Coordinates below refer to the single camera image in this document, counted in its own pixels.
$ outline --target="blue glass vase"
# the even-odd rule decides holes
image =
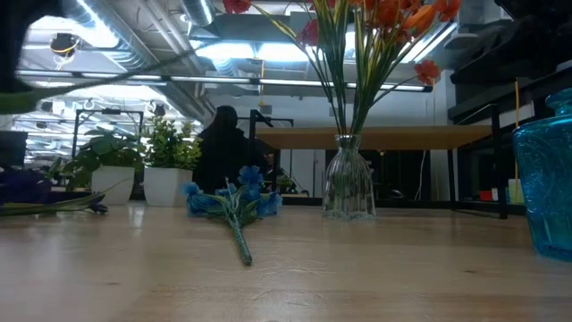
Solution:
[[[546,105],[556,116],[516,129],[513,146],[534,247],[572,261],[572,89]]]

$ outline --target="clear glass vase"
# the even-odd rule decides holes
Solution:
[[[375,219],[374,186],[359,135],[336,135],[338,154],[325,173],[324,217],[346,221]]]

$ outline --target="person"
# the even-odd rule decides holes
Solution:
[[[261,174],[266,171],[265,158],[258,151],[249,154],[244,131],[237,128],[238,116],[232,106],[219,106],[214,120],[198,137],[201,157],[193,171],[193,182],[205,193],[213,194],[226,188],[225,177],[238,187],[239,171],[244,165],[257,165]]]

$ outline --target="white planter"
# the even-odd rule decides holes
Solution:
[[[193,172],[174,168],[146,168],[145,199],[149,206],[183,207],[186,197],[181,191],[182,184],[193,180]]]
[[[133,167],[102,165],[91,175],[91,190],[106,191],[109,189],[102,203],[106,206],[124,205],[131,196],[134,177],[135,168]]]

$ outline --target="wooden table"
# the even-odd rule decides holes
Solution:
[[[536,256],[523,217],[284,207],[230,231],[182,208],[0,220],[3,322],[569,322],[572,264]]]

